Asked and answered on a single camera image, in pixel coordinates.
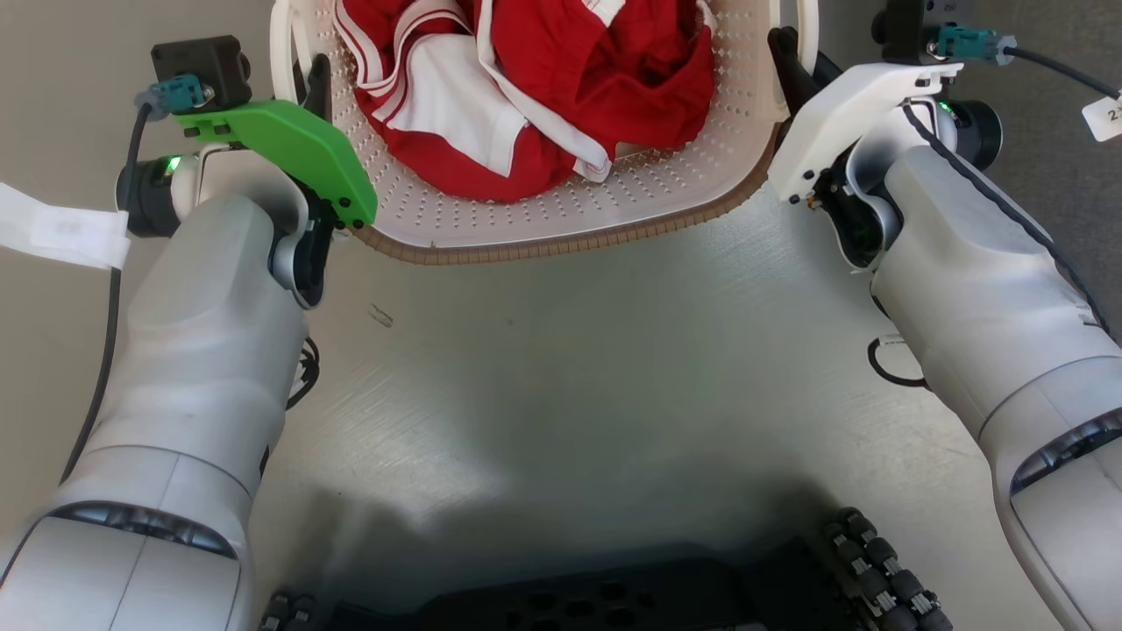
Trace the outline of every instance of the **black cable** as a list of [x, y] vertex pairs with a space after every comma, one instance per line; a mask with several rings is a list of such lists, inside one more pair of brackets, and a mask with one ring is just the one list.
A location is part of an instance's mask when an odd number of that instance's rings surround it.
[[1042, 65], [1046, 68], [1056, 71], [1063, 74], [1064, 76], [1067, 76], [1068, 79], [1074, 79], [1075, 81], [1078, 81], [1079, 83], [1086, 85], [1087, 88], [1091, 88], [1092, 90], [1105, 94], [1112, 99], [1122, 99], [1122, 93], [1120, 93], [1118, 89], [1111, 86], [1109, 83], [1100, 81], [1083, 72], [1079, 72], [1067, 64], [1057, 62], [1051, 57], [1046, 57], [1040, 53], [1026, 51], [1020, 46], [1017, 47], [1006, 46], [1005, 48], [1002, 49], [1002, 52], [1009, 55], [1010, 57], [1020, 57], [1024, 61], [1032, 62], [1034, 64]]
[[[140, 155], [140, 137], [144, 135], [144, 126], [148, 122], [148, 115], [151, 112], [151, 103], [144, 103], [137, 110], [137, 120], [132, 125], [132, 137], [129, 139], [129, 154], [125, 161], [123, 179], [126, 185], [125, 210], [128, 210], [136, 194], [136, 168]], [[70, 458], [66, 459], [66, 467], [63, 468], [63, 477], [58, 484], [66, 482], [74, 465], [82, 456], [85, 443], [93, 432], [93, 423], [101, 412], [101, 402], [105, 397], [105, 386], [109, 384], [109, 369], [113, 365], [113, 349], [117, 347], [117, 320], [121, 307], [121, 271], [113, 267], [109, 271], [109, 314], [105, 317], [105, 346], [101, 350], [101, 368], [98, 372], [98, 383], [93, 387], [93, 399], [90, 400], [90, 409], [86, 410], [85, 421], [77, 432], [77, 440], [71, 449]]]
[[875, 338], [873, 341], [868, 342], [868, 365], [873, 367], [873, 372], [875, 372], [877, 376], [890, 384], [902, 385], [904, 387], [927, 387], [928, 390], [931, 390], [927, 385], [927, 379], [922, 377], [918, 379], [908, 379], [904, 377], [898, 377], [885, 371], [884, 367], [881, 366], [880, 360], [876, 359], [876, 349], [880, 347], [881, 338]]
[[315, 387], [315, 383], [320, 381], [320, 347], [315, 346], [315, 341], [312, 338], [306, 338], [304, 340], [312, 350], [306, 348], [301, 349], [300, 354], [304, 357], [300, 360], [300, 365], [304, 368], [301, 378], [304, 379], [304, 385], [296, 391], [291, 397], [288, 397], [288, 405], [285, 410], [292, 410], [304, 396], [312, 392]]
[[1005, 198], [1001, 196], [1001, 194], [999, 194], [996, 191], [990, 188], [985, 182], [983, 182], [977, 175], [975, 175], [973, 171], [971, 171], [966, 165], [964, 165], [963, 162], [958, 159], [958, 157], [955, 156], [954, 153], [950, 152], [950, 149], [948, 149], [942, 143], [940, 143], [939, 139], [936, 138], [934, 134], [928, 131], [927, 127], [923, 127], [923, 124], [920, 122], [918, 118], [916, 118], [916, 113], [912, 112], [911, 106], [904, 104], [904, 116], [908, 117], [908, 122], [910, 122], [911, 126], [916, 128], [916, 131], [920, 135], [920, 137], [922, 137], [925, 140], [928, 141], [928, 144], [931, 145], [931, 148], [935, 149], [935, 153], [939, 154], [939, 156], [941, 156], [942, 159], [947, 161], [947, 163], [950, 165], [951, 168], [955, 170], [956, 173], [958, 173], [959, 175], [965, 177], [971, 184], [973, 184], [974, 189], [976, 189], [977, 192], [982, 193], [982, 196], [992, 201], [999, 209], [1001, 209], [1001, 211], [1005, 213], [1005, 217], [1009, 217], [1011, 220], [1013, 220], [1014, 223], [1023, 228], [1024, 231], [1028, 232], [1030, 237], [1032, 237], [1032, 240], [1043, 246], [1043, 248], [1048, 250], [1048, 254], [1050, 254], [1051, 257], [1056, 260], [1056, 264], [1059, 265], [1063, 269], [1067, 271], [1067, 275], [1070, 278], [1072, 284], [1075, 286], [1076, 290], [1079, 291], [1079, 293], [1083, 294], [1083, 298], [1087, 301], [1087, 305], [1091, 308], [1091, 313], [1092, 316], [1095, 317], [1095, 320], [1098, 321], [1098, 326], [1103, 328], [1103, 331], [1107, 336], [1111, 336], [1110, 324], [1107, 324], [1106, 318], [1103, 316], [1102, 310], [1098, 308], [1098, 301], [1095, 299], [1095, 294], [1094, 292], [1091, 291], [1091, 287], [1088, 287], [1086, 283], [1083, 282], [1083, 278], [1079, 276], [1079, 272], [1075, 268], [1075, 264], [1072, 263], [1072, 260], [1067, 256], [1065, 256], [1064, 253], [1061, 253], [1058, 247], [1056, 247], [1056, 244], [1054, 244], [1051, 239], [1049, 239], [1042, 231], [1040, 231], [1040, 229], [1037, 228], [1037, 226], [1028, 217], [1026, 217], [1021, 212], [1018, 212], [1015, 208], [1013, 208], [1012, 205], [1010, 205], [1009, 202], [1005, 201]]

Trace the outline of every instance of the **white tag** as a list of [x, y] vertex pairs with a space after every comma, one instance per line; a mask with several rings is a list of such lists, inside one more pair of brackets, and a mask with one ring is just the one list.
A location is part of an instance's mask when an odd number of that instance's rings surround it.
[[65, 263], [120, 268], [129, 252], [127, 212], [58, 208], [0, 184], [0, 246]]
[[1122, 103], [1110, 97], [1083, 108], [1083, 118], [1100, 143], [1122, 134]]

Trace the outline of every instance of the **gray floor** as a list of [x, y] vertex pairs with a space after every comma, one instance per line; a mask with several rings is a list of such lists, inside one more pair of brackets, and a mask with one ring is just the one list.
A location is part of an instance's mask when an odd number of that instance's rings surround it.
[[[1067, 3], [1008, 4], [1019, 36], [1039, 20], [1056, 39], [1024, 35], [1026, 46], [1085, 55], [1110, 76], [1104, 60], [1119, 51], [1103, 48], [1118, 46], [1105, 20], [1076, 30], [1065, 11], [1086, 13]], [[164, 0], [159, 20], [156, 6], [0, 7], [0, 53], [22, 62], [6, 73], [21, 90], [0, 92], [0, 181], [104, 208], [154, 42], [211, 35], [221, 19], [264, 60], [266, 0]], [[825, 3], [824, 48], [871, 58], [875, 6]], [[1107, 203], [1116, 143], [1078, 127], [1093, 97], [1027, 64], [978, 76], [963, 93], [994, 103], [1010, 131], [994, 176], [1122, 317]], [[47, 107], [76, 94], [66, 116]], [[184, 146], [155, 126], [145, 154]], [[130, 255], [126, 296], [158, 247]], [[330, 265], [330, 298], [311, 316], [324, 375], [292, 414], [254, 511], [263, 594], [291, 583], [401, 611], [495, 580], [698, 551], [736, 560], [853, 503], [957, 628], [1056, 628], [1004, 545], [965, 430], [930, 395], [870, 373], [864, 347], [891, 324], [819, 217], [764, 194], [698, 228], [581, 255], [433, 269], [350, 241]], [[0, 478], [30, 481], [0, 485], [0, 532], [49, 492], [81, 422], [104, 283], [0, 253], [0, 341], [16, 358], [0, 378]]]

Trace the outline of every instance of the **brown basket rim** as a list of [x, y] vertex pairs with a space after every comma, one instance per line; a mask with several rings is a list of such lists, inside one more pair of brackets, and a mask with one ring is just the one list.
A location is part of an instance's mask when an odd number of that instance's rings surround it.
[[417, 265], [470, 265], [476, 263], [537, 258], [608, 247], [656, 235], [664, 235], [716, 219], [739, 207], [758, 191], [764, 185], [764, 182], [767, 181], [767, 168], [771, 166], [772, 157], [775, 155], [775, 137], [779, 128], [779, 124], [772, 127], [771, 137], [767, 139], [767, 145], [764, 147], [763, 153], [760, 155], [760, 161], [744, 176], [744, 180], [733, 186], [727, 193], [709, 203], [656, 219], [649, 219], [617, 228], [582, 232], [569, 237], [555, 237], [500, 246], [452, 248], [419, 247], [403, 244], [379, 232], [373, 226], [352, 231], [362, 243], [375, 250], [398, 260]]

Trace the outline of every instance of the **metal table surface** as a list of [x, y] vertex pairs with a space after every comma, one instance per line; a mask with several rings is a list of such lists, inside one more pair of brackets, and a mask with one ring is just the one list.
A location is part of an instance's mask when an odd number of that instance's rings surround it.
[[741, 560], [861, 507], [956, 628], [1056, 629], [934, 395], [825, 217], [765, 189], [603, 250], [421, 267], [338, 245], [323, 356], [257, 497], [259, 596], [385, 612], [448, 591], [691, 555]]

